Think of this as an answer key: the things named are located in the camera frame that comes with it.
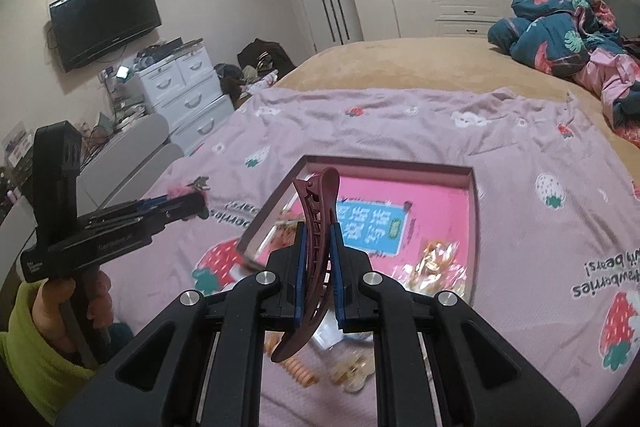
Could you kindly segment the green sleeve left forearm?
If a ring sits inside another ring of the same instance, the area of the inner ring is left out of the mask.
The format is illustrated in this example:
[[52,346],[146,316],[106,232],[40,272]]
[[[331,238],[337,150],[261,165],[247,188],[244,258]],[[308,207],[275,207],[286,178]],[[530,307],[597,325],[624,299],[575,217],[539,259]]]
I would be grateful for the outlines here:
[[67,360],[38,333],[32,321],[40,283],[21,283],[9,319],[1,333],[1,358],[23,395],[53,426],[58,413],[96,375]]

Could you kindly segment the left hand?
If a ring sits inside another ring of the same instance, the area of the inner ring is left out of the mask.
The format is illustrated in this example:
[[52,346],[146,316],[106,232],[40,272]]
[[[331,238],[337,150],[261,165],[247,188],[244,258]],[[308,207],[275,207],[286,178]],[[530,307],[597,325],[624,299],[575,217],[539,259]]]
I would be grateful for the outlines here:
[[[91,282],[85,314],[94,329],[106,329],[114,322],[111,280],[99,271]],[[70,320],[75,317],[70,299],[76,293],[73,279],[47,280],[38,289],[32,305],[32,323],[40,336],[62,355],[71,355],[77,346],[70,333]]]

